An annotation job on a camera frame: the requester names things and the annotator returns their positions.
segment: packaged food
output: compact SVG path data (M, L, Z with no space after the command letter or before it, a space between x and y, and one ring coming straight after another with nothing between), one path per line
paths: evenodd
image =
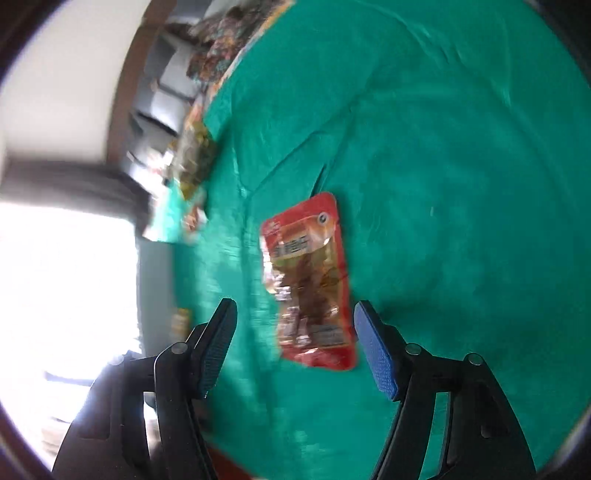
M261 226L263 282L279 304L284 358L348 370L356 354L335 198L320 193Z
M183 237L188 244L192 244L201 230L201 227L207 223L205 215L205 201L207 192L200 186L193 198L186 202L188 206L187 213L183 217Z
M191 311L177 309L170 321L170 341L184 342L191 332Z
M202 93L195 105L200 106L195 118L186 123L178 139L176 153L172 160L172 170L185 200L195 194L199 186L207 180L217 156L217 146L211 133L203 123Z

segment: snack bag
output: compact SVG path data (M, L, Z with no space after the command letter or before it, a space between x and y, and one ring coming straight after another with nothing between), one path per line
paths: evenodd
M279 302L282 356L309 367L355 366L349 280L335 198L320 193L261 226L263 282Z

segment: window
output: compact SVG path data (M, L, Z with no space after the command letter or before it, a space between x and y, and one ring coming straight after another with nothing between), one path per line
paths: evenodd
M0 401L50 466L48 421L65 433L105 364L140 351L136 267L127 220L0 203Z

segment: blue gripper pad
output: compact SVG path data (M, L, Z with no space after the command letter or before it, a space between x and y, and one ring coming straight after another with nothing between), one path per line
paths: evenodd
M372 318L374 314L375 312L366 310L363 303L359 302L353 313L353 324L376 385L393 400L398 392L398 385L394 380L394 359L376 330L375 322L381 324L382 321L377 316Z

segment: white wall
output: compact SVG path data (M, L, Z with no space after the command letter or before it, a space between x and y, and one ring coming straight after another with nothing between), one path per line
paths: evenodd
M0 90L9 154L105 158L111 105L150 0L69 0L41 27Z

